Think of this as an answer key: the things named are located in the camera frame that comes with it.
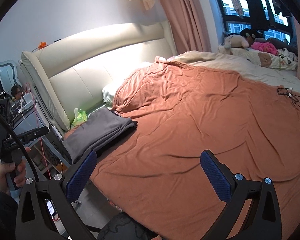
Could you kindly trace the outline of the person left hand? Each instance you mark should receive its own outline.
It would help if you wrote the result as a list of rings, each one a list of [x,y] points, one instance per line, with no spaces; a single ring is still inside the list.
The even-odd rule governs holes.
[[[0,192],[10,196],[10,189],[7,184],[6,174],[17,170],[19,174],[14,178],[14,182],[18,188],[24,186],[26,182],[26,160],[22,159],[18,166],[15,163],[0,162]]]

